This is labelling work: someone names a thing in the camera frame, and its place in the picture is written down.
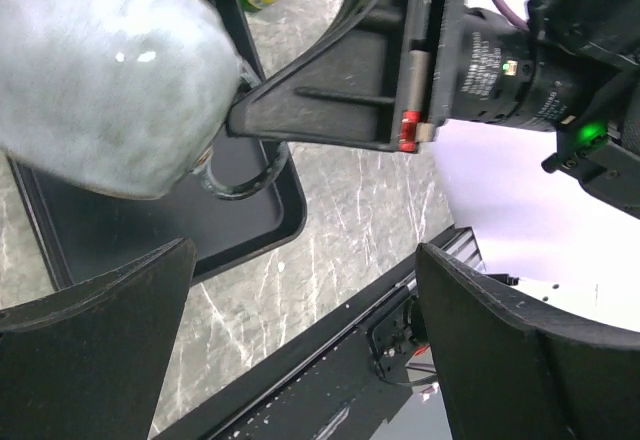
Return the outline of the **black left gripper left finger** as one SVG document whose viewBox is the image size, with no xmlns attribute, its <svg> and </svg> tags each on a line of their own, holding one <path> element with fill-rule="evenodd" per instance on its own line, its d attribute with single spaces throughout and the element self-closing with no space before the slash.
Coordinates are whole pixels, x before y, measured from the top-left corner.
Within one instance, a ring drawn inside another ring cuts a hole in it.
<svg viewBox="0 0 640 440">
<path fill-rule="evenodd" d="M 195 263 L 177 239 L 2 310 L 2 438 L 147 438 Z"/>
</svg>

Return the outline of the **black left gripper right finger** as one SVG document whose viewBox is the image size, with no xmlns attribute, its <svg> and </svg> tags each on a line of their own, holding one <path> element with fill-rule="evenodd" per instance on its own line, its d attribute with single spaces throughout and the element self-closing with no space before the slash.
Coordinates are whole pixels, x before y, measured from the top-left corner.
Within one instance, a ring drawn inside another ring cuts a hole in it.
<svg viewBox="0 0 640 440">
<path fill-rule="evenodd" d="M 442 249 L 418 297 L 455 439 L 636 439 L 639 335 L 553 307 Z"/>
</svg>

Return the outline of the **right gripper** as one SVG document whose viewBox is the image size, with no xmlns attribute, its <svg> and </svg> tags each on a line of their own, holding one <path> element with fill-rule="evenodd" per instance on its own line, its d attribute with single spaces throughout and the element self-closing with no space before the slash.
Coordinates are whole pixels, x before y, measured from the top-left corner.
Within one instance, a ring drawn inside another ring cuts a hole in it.
<svg viewBox="0 0 640 440">
<path fill-rule="evenodd" d="M 324 34 L 231 109 L 231 134 L 415 153 L 451 116 L 464 0 L 343 0 Z"/>
</svg>

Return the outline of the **grey mug white rim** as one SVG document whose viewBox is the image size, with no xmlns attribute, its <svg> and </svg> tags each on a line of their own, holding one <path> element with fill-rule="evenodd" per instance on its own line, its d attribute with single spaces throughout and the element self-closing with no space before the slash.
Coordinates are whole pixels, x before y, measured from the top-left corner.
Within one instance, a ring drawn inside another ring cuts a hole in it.
<svg viewBox="0 0 640 440">
<path fill-rule="evenodd" d="M 215 197 L 269 186 L 285 144 L 226 185 L 212 144 L 259 78 L 206 0 L 1 0 L 1 150 L 75 186 L 135 200 L 188 175 Z"/>
</svg>

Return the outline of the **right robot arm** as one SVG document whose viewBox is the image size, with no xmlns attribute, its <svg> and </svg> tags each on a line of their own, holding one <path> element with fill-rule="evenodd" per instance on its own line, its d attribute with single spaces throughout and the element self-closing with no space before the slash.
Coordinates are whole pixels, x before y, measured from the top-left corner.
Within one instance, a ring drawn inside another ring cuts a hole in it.
<svg viewBox="0 0 640 440">
<path fill-rule="evenodd" d="M 343 0 L 325 34 L 231 110 L 237 136 L 415 153 L 447 120 L 552 132 L 547 173 L 639 213 L 639 0 Z M 456 439 L 635 439 L 639 335 L 429 245 L 418 300 Z"/>
</svg>

